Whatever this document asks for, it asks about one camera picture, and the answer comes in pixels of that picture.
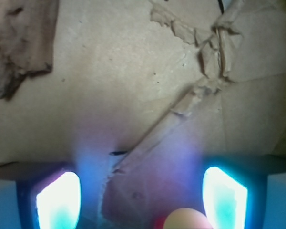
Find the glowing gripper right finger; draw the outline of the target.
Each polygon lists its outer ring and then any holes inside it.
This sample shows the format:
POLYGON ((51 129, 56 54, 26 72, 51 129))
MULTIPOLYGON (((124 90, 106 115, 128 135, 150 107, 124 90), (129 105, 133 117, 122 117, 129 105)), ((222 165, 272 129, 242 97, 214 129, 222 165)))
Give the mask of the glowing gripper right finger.
POLYGON ((210 166, 203 176, 204 212, 214 229, 261 229, 266 209, 265 176, 210 166))

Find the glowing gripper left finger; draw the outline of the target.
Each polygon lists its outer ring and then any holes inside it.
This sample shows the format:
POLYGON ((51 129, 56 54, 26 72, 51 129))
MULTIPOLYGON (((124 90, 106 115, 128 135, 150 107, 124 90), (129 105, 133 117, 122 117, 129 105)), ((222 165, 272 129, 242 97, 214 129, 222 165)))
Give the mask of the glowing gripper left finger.
POLYGON ((23 229, 75 229, 81 213, 81 180, 69 168, 57 167, 17 182, 23 229))

